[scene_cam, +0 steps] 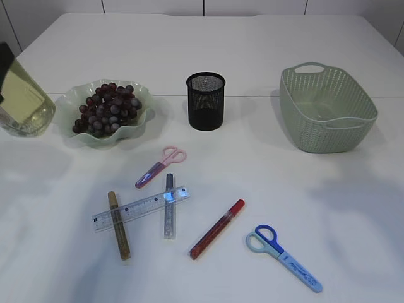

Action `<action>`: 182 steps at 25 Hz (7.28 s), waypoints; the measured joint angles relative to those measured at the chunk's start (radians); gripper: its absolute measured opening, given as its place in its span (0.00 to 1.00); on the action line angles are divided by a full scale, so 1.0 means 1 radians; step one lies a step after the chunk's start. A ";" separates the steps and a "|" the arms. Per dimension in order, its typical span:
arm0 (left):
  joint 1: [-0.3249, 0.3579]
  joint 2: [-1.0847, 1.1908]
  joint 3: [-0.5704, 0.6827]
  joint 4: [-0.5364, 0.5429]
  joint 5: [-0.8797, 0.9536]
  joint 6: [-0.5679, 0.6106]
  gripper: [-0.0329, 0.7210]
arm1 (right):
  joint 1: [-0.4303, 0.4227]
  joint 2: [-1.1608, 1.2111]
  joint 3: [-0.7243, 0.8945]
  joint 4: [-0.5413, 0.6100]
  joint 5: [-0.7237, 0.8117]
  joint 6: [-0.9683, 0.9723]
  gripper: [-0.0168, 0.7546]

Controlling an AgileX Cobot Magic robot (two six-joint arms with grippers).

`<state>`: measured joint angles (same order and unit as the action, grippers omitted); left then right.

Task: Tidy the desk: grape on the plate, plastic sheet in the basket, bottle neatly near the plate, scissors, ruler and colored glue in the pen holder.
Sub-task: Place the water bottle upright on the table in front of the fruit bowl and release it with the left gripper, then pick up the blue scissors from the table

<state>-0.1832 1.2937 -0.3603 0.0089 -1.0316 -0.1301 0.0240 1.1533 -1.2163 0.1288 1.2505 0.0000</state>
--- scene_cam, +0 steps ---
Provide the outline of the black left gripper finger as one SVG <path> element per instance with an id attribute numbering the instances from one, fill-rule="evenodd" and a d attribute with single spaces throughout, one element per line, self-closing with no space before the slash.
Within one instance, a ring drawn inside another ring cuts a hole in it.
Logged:
<path id="1" fill-rule="evenodd" d="M 15 56 L 6 42 L 1 42 L 1 102 L 8 98 L 11 87 L 11 66 Z"/>

